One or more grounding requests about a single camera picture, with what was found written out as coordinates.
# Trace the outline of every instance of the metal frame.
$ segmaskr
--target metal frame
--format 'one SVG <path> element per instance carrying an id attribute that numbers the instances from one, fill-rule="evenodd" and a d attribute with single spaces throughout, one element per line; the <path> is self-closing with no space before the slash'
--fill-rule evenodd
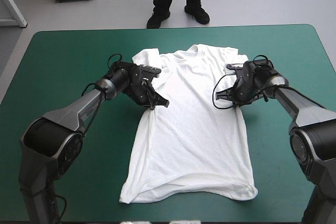
<path id="1" fill-rule="evenodd" d="M 0 26 L 19 26 L 26 27 L 27 21 L 17 8 L 13 0 L 3 0 L 13 18 L 0 18 Z"/>

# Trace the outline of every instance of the white furniture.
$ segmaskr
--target white furniture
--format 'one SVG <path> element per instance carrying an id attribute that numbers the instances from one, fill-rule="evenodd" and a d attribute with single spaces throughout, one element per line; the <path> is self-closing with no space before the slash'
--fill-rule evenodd
<path id="1" fill-rule="evenodd" d="M 27 26 L 27 21 L 13 0 L 0 0 L 0 26 Z"/>

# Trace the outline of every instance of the white t-shirt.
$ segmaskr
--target white t-shirt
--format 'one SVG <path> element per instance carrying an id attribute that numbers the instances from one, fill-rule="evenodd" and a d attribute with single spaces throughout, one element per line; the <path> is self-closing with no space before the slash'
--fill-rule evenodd
<path id="1" fill-rule="evenodd" d="M 170 105 L 143 113 L 120 202 L 155 202 L 191 191 L 236 200 L 257 195 L 241 110 L 212 104 L 213 88 L 228 71 L 225 65 L 246 60 L 237 49 L 206 45 L 162 55 L 145 49 L 133 57 L 136 64 L 162 69 L 152 84 Z M 216 91 L 232 87 L 235 80 L 225 77 Z"/>

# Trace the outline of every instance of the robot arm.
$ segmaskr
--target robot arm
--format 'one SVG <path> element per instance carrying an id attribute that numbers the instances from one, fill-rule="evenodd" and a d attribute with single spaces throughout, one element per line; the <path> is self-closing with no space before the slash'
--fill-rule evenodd
<path id="1" fill-rule="evenodd" d="M 290 145 L 307 180 L 316 187 L 302 219 L 303 224 L 336 222 L 336 113 L 288 86 L 267 57 L 228 65 L 237 80 L 232 88 L 216 93 L 216 99 L 234 106 L 260 98 L 276 99 L 292 117 Z"/>
<path id="2" fill-rule="evenodd" d="M 80 153 L 85 133 L 103 101 L 123 92 L 151 110 L 156 105 L 168 107 L 169 101 L 151 85 L 160 72 L 158 68 L 123 62 L 120 57 L 107 74 L 92 83 L 92 91 L 65 108 L 47 112 L 30 125 L 20 141 L 19 183 L 31 223 L 60 222 L 64 211 L 60 216 L 56 198 L 65 199 L 55 194 L 53 182 L 61 178 Z"/>

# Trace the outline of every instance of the green table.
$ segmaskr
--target green table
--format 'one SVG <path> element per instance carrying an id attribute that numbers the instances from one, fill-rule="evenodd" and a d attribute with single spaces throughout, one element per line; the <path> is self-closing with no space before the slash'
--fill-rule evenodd
<path id="1" fill-rule="evenodd" d="M 39 32 L 0 105 L 0 220 L 28 220 L 18 186 L 19 138 L 33 119 L 79 98 L 87 83 L 105 74 L 107 58 L 114 52 L 130 61 L 143 48 L 166 53 L 192 44 L 238 48 L 249 59 L 267 55 L 293 87 L 336 110 L 335 72 L 309 25 Z M 152 204 L 120 204 L 142 113 L 143 108 L 124 94 L 102 105 L 81 154 L 55 183 L 57 193 L 68 199 L 63 220 L 301 219 L 313 185 L 289 146 L 291 118 L 274 100 L 243 107 L 259 190 L 255 199 L 240 202 L 210 193 L 184 193 Z"/>

